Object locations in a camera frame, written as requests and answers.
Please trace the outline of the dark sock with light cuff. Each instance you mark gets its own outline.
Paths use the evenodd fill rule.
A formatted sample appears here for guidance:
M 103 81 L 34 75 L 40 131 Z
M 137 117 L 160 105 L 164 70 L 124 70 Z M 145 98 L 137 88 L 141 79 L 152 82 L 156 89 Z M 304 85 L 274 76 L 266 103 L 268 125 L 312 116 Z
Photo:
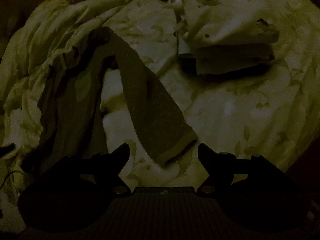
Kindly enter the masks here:
M 108 27 L 89 32 L 87 44 L 104 67 L 117 67 L 135 133 L 149 157 L 167 167 L 198 139 L 177 103 L 138 53 Z

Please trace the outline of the dark small garment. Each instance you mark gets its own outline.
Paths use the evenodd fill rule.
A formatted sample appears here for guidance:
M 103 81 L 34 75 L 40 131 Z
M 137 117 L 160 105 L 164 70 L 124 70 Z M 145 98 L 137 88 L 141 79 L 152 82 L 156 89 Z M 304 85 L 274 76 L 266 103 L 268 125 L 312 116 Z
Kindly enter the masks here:
M 93 45 L 54 60 L 39 100 L 43 132 L 30 154 L 32 163 L 51 167 L 107 160 L 106 112 L 100 104 L 104 75 L 116 64 L 107 46 Z

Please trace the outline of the light floral bed sheet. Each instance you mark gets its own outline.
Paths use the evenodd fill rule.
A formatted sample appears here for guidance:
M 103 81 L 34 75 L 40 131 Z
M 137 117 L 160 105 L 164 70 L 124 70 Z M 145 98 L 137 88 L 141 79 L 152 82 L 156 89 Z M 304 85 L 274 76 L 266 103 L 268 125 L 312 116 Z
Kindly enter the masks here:
M 120 72 L 104 75 L 100 109 L 108 153 L 122 144 L 130 157 L 119 174 L 131 190 L 117 196 L 103 229 L 178 229 L 218 222 L 212 200 L 197 189 L 208 173 L 197 156 L 204 143 L 238 159 L 265 157 L 284 173 L 319 135 L 319 9 L 310 0 L 45 0 L 10 39 L 1 62 L 1 230 L 20 232 L 20 195 L 43 126 L 39 100 L 49 67 L 90 31 L 108 27 L 134 49 L 180 107 L 198 136 L 171 165 L 144 150 L 125 102 Z M 187 77 L 177 57 L 218 44 L 269 44 L 262 70 L 224 77 Z

